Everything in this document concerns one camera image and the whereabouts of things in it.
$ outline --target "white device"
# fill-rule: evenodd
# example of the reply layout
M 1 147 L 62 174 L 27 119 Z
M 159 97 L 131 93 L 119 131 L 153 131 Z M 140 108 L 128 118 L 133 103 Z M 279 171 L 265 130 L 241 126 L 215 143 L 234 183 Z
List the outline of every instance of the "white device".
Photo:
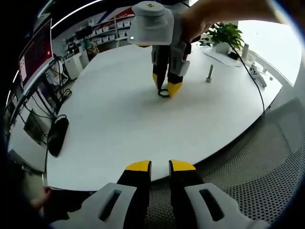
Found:
M 94 26 L 94 25 L 95 25 L 94 19 L 89 20 L 89 21 L 88 21 L 88 25 L 89 25 L 89 26 Z
M 135 17 L 127 41 L 142 45 L 169 45 L 173 40 L 174 17 L 169 9 L 154 1 L 132 7 Z
M 259 83 L 260 83 L 263 87 L 266 87 L 266 86 L 267 86 L 266 81 L 265 81 L 264 78 L 261 76 L 261 74 L 258 72 L 257 67 L 256 67 L 254 64 L 252 64 L 251 67 L 250 67 L 250 74 L 251 74 L 251 76 L 252 76 L 254 79 L 258 80 Z

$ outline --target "metal peg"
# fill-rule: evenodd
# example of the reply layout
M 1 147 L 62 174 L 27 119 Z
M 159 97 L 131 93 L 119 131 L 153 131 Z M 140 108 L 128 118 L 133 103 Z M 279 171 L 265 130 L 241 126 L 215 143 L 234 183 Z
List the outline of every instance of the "metal peg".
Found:
M 208 77 L 206 78 L 206 81 L 207 81 L 208 83 L 210 83 L 210 82 L 212 81 L 212 71 L 213 71 L 213 65 L 211 64 L 209 75 L 208 75 Z

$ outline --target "white shelf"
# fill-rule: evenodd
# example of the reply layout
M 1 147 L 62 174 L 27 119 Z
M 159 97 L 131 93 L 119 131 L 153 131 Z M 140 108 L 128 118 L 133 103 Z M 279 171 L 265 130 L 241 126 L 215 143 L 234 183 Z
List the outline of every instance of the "white shelf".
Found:
M 111 41 L 107 41 L 107 42 L 103 42 L 103 43 L 100 43 L 100 44 L 97 44 L 97 45 L 102 45 L 102 44 L 106 44 L 106 43 L 109 43 L 109 42 L 115 42 L 116 40 L 111 40 Z
M 91 38 L 93 38 L 93 37 L 97 37 L 97 36 L 99 36 L 99 35 L 103 35 L 103 34 L 108 33 L 108 32 L 112 32 L 112 31 L 115 31 L 115 29 L 108 30 L 108 31 L 105 31 L 105 32 L 101 32 L 101 33 L 99 33 L 99 34 L 95 34 L 94 36 L 91 36 L 91 37 L 86 38 L 86 40 L 91 39 Z
M 116 18 L 116 19 L 123 19 L 123 18 L 132 18 L 134 17 L 135 15 L 132 14 L 132 15 L 127 15 L 127 16 L 124 16 L 124 17 L 119 17 L 119 18 Z
M 96 27 L 96 26 L 99 26 L 99 25 L 103 25 L 103 24 L 108 23 L 108 22 L 111 22 L 111 21 L 114 21 L 114 19 L 111 19 L 111 20 L 108 20 L 108 21 L 103 21 L 103 22 L 101 22 L 101 23 L 98 23 L 98 24 L 93 25 L 92 27 Z
M 120 38 L 116 39 L 116 41 L 125 40 L 125 39 L 127 39 L 127 38 L 128 38 L 128 37 L 120 37 Z
M 123 30 L 123 29 L 129 29 L 130 26 L 123 26 L 123 27 L 120 27 L 120 28 L 117 28 L 118 30 Z

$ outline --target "potted plant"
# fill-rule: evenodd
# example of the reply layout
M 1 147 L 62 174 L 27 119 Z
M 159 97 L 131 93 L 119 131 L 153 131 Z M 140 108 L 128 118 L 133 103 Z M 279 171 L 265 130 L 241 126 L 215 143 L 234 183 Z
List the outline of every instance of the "potted plant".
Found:
M 235 49 L 241 49 L 243 39 L 241 31 L 238 30 L 237 25 L 223 24 L 222 22 L 213 24 L 207 32 L 207 37 L 202 38 L 199 42 L 201 46 L 214 46 L 216 52 L 227 54 L 230 50 L 229 43 Z

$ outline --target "shelving unit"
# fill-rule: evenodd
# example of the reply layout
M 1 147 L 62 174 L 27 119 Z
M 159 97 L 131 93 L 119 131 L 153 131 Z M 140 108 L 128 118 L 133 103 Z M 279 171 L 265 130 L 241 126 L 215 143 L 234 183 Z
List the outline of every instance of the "shelving unit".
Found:
M 93 29 L 95 29 L 95 31 L 97 30 L 96 27 L 98 26 L 102 26 L 102 25 L 106 25 L 107 23 L 109 22 L 112 22 L 113 21 L 113 24 L 111 25 L 106 25 L 108 27 L 111 27 L 111 29 L 109 28 L 108 31 L 103 31 L 99 34 L 95 34 L 93 36 L 90 36 L 90 37 L 87 37 L 87 38 L 84 38 L 84 39 L 81 39 L 81 40 L 78 40 L 78 41 L 74 41 L 76 44 L 80 44 L 82 42 L 84 42 L 85 40 L 90 40 L 91 42 L 94 42 L 96 43 L 97 46 L 100 46 L 100 45 L 104 45 L 104 44 L 107 44 L 107 43 L 110 43 L 110 42 L 116 42 L 116 47 L 120 47 L 120 45 L 122 44 L 120 41 L 123 41 L 123 40 L 126 40 L 127 39 L 127 36 L 125 37 L 119 37 L 119 31 L 122 31 L 122 30 L 128 30 L 130 29 L 130 25 L 129 26 L 123 26 L 123 27 L 120 27 L 118 28 L 118 23 L 124 23 L 124 22 L 127 22 L 127 21 L 131 21 L 130 20 L 127 20 L 127 21 L 124 21 L 128 18 L 133 18 L 135 15 L 126 15 L 126 16 L 123 16 L 123 17 L 114 17 L 113 19 L 110 19 L 110 20 L 107 20 L 107 21 L 103 21 L 103 22 L 100 22 L 98 24 L 95 24 L 93 26 L 91 26 Z M 110 41 L 105 41 L 105 42 L 101 42 L 99 41 L 99 38 L 102 39 L 102 38 L 105 38 L 106 36 L 109 36 L 109 35 L 114 35 L 115 36 L 115 39 L 113 40 L 110 40 Z M 71 36 L 70 38 L 66 39 L 66 41 L 68 40 L 71 40 L 73 38 L 75 38 L 76 34 L 73 34 L 73 36 Z

